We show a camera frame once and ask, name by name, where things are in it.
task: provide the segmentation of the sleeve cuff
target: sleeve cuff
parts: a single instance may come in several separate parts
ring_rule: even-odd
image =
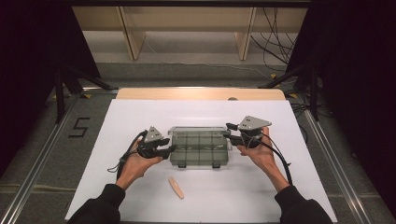
[[[115,184],[107,184],[98,199],[109,202],[115,208],[119,208],[125,198],[125,191]]]
[[[285,214],[295,204],[305,201],[305,198],[300,194],[294,186],[288,186],[282,189],[276,196],[275,200],[282,210],[282,214]]]

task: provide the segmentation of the green transparent box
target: green transparent box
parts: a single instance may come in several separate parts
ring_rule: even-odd
[[[222,127],[173,127],[170,161],[179,168],[187,166],[211,166],[220,168],[228,162],[228,144],[223,136],[229,133]]]

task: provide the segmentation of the person's left hand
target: person's left hand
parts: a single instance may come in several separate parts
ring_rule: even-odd
[[[140,140],[137,140],[133,145],[133,148],[136,148],[139,142]],[[125,162],[120,178],[117,180],[116,185],[120,186],[124,190],[127,190],[137,178],[144,175],[149,167],[159,163],[162,160],[162,157],[146,159],[141,157],[138,153],[132,154]]]

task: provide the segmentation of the black stand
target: black stand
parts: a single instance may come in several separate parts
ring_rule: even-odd
[[[329,20],[327,27],[325,26],[323,28],[323,32],[319,35],[318,40],[315,42],[304,62],[286,72],[282,77],[277,78],[267,85],[259,86],[258,88],[272,89],[290,77],[298,77],[294,84],[294,89],[297,91],[305,91],[308,86],[310,87],[310,111],[315,120],[318,121],[317,99],[320,64],[326,61],[326,57],[332,51],[333,41],[338,31],[338,24],[342,23],[345,19],[347,9],[348,7],[346,6],[345,1],[338,3],[338,7],[332,13],[332,17]]]
[[[82,87],[78,82],[78,77],[82,77],[96,86],[106,90],[106,91],[114,91],[117,90],[118,87],[111,87],[107,85],[105,82],[91,77],[90,75],[85,74],[84,72],[78,70],[77,68],[64,66],[55,74],[55,90],[56,90],[56,105],[58,109],[58,116],[55,123],[59,123],[62,117],[64,116],[64,87],[63,83],[67,89],[69,89],[71,94],[81,94]]]

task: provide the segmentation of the black tape marking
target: black tape marking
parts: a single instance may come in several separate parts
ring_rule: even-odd
[[[73,127],[73,130],[83,130],[81,135],[69,135],[69,138],[78,138],[78,137],[84,137],[85,132],[87,132],[88,128],[87,127],[78,127],[78,123],[81,119],[90,119],[90,118],[78,118],[75,126]]]

